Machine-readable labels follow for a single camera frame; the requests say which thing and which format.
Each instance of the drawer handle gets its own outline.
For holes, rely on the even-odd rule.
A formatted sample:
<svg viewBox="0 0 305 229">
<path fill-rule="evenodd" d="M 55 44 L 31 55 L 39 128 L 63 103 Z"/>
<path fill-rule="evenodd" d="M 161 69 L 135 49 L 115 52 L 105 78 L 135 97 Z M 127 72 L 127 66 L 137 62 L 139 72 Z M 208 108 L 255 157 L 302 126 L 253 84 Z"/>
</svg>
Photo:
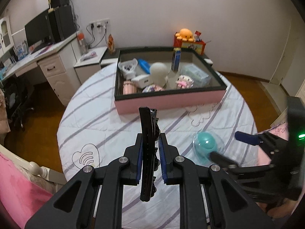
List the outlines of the drawer handle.
<svg viewBox="0 0 305 229">
<path fill-rule="evenodd" d="M 51 69 L 47 68 L 47 71 L 50 71 L 50 70 L 53 70 L 53 69 L 55 69 L 55 66 L 53 66 L 53 68 L 51 68 Z"/>
</svg>

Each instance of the white tablecloth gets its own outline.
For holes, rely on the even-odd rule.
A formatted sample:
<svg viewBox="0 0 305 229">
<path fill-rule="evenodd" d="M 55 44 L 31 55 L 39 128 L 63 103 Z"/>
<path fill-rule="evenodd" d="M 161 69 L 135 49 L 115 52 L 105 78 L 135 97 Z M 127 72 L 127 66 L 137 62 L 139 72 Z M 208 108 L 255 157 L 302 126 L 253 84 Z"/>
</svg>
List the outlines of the white tablecloth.
<svg viewBox="0 0 305 229">
<path fill-rule="evenodd" d="M 116 64 L 89 78 L 70 101 L 59 125 L 57 140 L 64 174 L 71 179 L 84 165 L 100 167 L 123 156 L 141 132 L 138 114 L 119 116 L 114 105 Z M 199 164 L 192 148 L 200 129 L 213 130 L 225 144 L 225 155 L 242 166 L 256 165 L 258 147 L 236 141 L 234 133 L 257 133 L 251 111 L 241 94 L 222 75 L 227 92 L 217 104 L 159 110 L 161 132 L 180 155 Z M 155 172 L 157 192 L 141 202 L 138 186 L 125 186 L 122 227 L 179 228 L 179 187 L 166 186 L 161 168 Z"/>
</svg>

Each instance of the person's hand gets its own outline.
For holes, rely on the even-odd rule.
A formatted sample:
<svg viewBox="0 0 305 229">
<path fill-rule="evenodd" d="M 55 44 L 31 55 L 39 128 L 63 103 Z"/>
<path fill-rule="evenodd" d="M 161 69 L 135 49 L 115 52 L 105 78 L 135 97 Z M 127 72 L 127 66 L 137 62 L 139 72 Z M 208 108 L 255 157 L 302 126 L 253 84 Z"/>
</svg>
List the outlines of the person's hand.
<svg viewBox="0 0 305 229">
<path fill-rule="evenodd" d="M 283 201 L 283 204 L 281 206 L 270 209 L 267 212 L 267 215 L 269 215 L 270 217 L 275 218 L 275 219 L 283 218 L 286 215 L 291 215 L 293 209 L 295 208 L 295 206 L 297 204 L 297 202 L 298 201 L 293 201 L 293 200 L 285 198 L 284 201 Z M 257 202 L 257 205 L 264 212 L 266 212 L 267 204 Z"/>
</svg>

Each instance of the yellow toy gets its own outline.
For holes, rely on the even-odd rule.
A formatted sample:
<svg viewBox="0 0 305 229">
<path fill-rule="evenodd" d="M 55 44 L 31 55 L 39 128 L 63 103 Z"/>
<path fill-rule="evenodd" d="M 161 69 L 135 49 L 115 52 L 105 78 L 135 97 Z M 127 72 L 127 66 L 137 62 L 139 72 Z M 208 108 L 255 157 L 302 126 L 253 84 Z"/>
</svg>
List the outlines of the yellow toy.
<svg viewBox="0 0 305 229">
<path fill-rule="evenodd" d="M 182 28 L 179 33 L 176 33 L 175 36 L 178 40 L 194 42 L 193 33 L 187 28 Z"/>
</svg>

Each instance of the transparent plastic box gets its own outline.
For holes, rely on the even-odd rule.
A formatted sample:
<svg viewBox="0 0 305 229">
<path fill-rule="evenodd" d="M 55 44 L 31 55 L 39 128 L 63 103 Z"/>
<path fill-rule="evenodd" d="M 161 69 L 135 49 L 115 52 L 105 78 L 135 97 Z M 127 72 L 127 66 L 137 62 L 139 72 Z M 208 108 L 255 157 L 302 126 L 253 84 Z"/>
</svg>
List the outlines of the transparent plastic box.
<svg viewBox="0 0 305 229">
<path fill-rule="evenodd" d="M 182 66 L 180 74 L 191 77 L 194 80 L 194 88 L 207 86 L 211 81 L 211 76 L 194 64 Z"/>
</svg>

